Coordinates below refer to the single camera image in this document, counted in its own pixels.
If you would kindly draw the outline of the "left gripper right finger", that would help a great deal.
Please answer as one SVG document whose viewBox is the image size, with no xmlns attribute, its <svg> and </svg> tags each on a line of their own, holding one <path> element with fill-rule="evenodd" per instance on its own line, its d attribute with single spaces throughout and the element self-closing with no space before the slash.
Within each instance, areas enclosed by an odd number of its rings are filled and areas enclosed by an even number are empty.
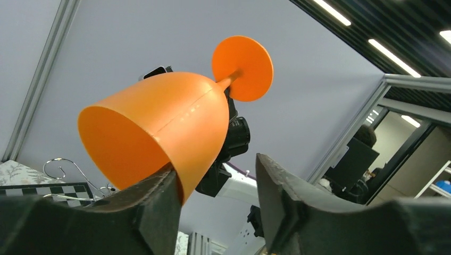
<svg viewBox="0 0 451 255">
<path fill-rule="evenodd" d="M 363 206 L 302 180 L 268 155 L 256 155 L 255 170 L 270 254 L 450 254 L 447 198 Z"/>
</svg>

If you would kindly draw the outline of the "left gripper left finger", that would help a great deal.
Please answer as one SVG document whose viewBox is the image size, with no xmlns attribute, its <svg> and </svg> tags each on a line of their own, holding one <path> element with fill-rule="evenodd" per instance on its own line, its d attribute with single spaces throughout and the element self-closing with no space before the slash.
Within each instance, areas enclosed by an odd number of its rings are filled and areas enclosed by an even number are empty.
<svg viewBox="0 0 451 255">
<path fill-rule="evenodd" d="M 174 254 L 181 202 L 167 164 L 88 207 L 1 198 L 1 254 Z"/>
</svg>

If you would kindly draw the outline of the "orange wine glass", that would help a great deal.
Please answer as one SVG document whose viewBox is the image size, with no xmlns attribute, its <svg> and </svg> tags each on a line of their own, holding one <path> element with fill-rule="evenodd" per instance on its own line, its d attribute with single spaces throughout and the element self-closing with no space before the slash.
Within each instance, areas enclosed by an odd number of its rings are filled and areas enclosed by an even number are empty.
<svg viewBox="0 0 451 255">
<path fill-rule="evenodd" d="M 168 72 L 143 79 L 83 109 L 78 132 L 96 167 L 125 190 L 171 164 L 185 203 L 214 163 L 229 126 L 228 97 L 255 101 L 273 81 L 256 40 L 231 36 L 212 56 L 213 78 Z"/>
</svg>

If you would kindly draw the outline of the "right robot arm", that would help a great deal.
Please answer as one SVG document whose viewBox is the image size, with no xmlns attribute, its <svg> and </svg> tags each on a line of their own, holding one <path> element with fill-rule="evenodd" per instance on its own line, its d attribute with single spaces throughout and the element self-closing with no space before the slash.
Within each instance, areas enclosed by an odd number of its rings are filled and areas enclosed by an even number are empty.
<svg viewBox="0 0 451 255">
<path fill-rule="evenodd" d="M 224 254 L 260 254 L 265 241 L 257 194 L 256 180 L 229 164 L 229 160 L 248 150 L 250 130 L 244 117 L 239 117 L 230 88 L 224 91 L 229 109 L 229 126 L 224 144 L 212 166 L 208 169 L 196 192 L 211 198 L 226 197 L 250 204 L 250 211 L 239 234 Z"/>
</svg>

